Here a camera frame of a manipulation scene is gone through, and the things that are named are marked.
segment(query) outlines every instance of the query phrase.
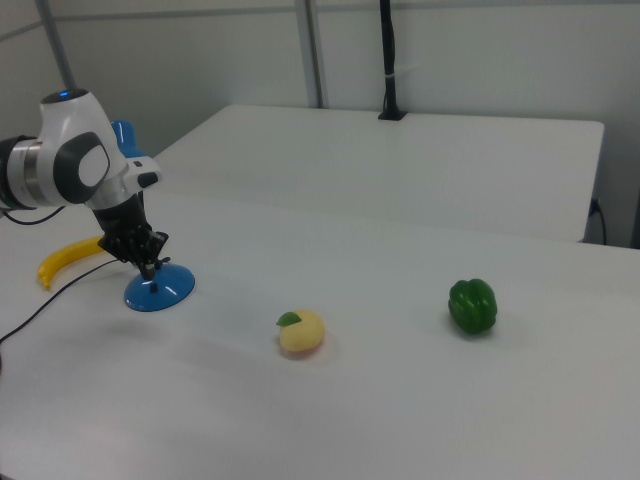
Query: bell pepper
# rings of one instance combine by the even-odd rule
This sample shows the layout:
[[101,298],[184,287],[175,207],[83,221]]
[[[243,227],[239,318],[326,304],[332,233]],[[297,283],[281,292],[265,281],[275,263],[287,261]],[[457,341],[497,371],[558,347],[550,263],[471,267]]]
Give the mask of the bell pepper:
[[460,280],[449,290],[449,312],[465,333],[484,332],[496,323],[496,296],[489,284],[479,278]]

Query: blue base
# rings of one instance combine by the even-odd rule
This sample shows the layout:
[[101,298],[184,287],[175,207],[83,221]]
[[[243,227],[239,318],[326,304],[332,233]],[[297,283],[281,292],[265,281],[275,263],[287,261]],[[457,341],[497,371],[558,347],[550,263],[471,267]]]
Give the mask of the blue base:
[[137,275],[124,291],[124,303],[138,312],[164,310],[186,298],[193,290],[196,279],[184,267],[163,264],[156,270],[153,280]]

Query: green leaf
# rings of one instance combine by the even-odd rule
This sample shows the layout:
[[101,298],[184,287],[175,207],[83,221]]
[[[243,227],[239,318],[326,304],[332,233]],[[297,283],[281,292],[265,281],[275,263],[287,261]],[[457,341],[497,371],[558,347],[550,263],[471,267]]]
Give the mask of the green leaf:
[[298,316],[297,313],[287,312],[280,317],[280,320],[278,320],[278,323],[276,323],[276,325],[280,327],[288,327],[289,325],[293,325],[294,323],[298,323],[301,321],[302,319]]

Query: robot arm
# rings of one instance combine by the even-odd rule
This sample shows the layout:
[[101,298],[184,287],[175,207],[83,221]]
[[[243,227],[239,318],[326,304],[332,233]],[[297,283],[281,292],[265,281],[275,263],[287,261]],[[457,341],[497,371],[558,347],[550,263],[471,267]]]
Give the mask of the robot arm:
[[100,246],[155,276],[168,235],[147,223],[138,192],[161,179],[149,157],[125,158],[96,98],[82,89],[42,100],[38,138],[0,142],[0,209],[84,203],[104,231]]

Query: wall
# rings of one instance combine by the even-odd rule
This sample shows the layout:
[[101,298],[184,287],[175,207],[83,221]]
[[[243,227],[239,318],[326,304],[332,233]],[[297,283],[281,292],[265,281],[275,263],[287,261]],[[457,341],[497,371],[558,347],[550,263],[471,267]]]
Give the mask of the wall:
[[[610,243],[627,246],[640,186],[640,5],[522,6],[532,3],[554,2],[396,3],[399,104],[413,112],[603,122],[594,192]],[[330,108],[381,109],[377,8],[370,0],[318,0]],[[599,242],[600,225],[591,223],[587,239]]]
[[64,87],[32,0],[0,0],[0,139],[40,131],[38,101]]
[[[0,40],[8,23],[12,30],[38,21],[30,1],[1,1],[13,13],[0,15]],[[132,120],[151,155],[231,103],[316,106],[305,2],[50,0],[76,83],[93,90],[110,117]],[[610,243],[628,246],[640,187],[640,2],[392,3],[401,106],[605,124],[594,194]],[[378,1],[311,4],[325,106],[379,110]],[[42,27],[29,28],[0,41],[0,61],[16,65],[0,79],[12,112],[0,119],[4,136],[37,128],[33,98],[60,85],[53,58],[39,47]],[[36,61],[25,62],[25,53]],[[591,223],[587,240],[599,242],[599,223]]]
[[77,85],[156,155],[233,103],[308,107],[293,0],[51,2]]

